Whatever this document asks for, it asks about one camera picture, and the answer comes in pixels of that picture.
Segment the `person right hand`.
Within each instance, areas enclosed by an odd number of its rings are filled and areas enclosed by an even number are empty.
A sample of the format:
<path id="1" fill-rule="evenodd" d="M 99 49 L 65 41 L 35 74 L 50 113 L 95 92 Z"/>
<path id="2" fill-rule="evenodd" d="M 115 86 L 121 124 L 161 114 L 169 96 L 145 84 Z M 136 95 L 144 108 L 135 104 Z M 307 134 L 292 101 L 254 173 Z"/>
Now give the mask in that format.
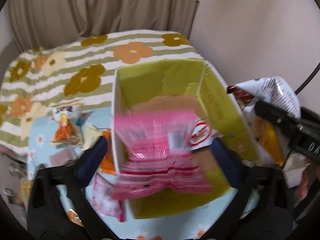
<path id="1" fill-rule="evenodd" d="M 299 201 L 302 201 L 308 195 L 310 181 L 312 178 L 315 178 L 315 176 L 319 179 L 319 165 L 310 162 L 302 173 L 302 178 L 296 191 L 296 196 Z"/>

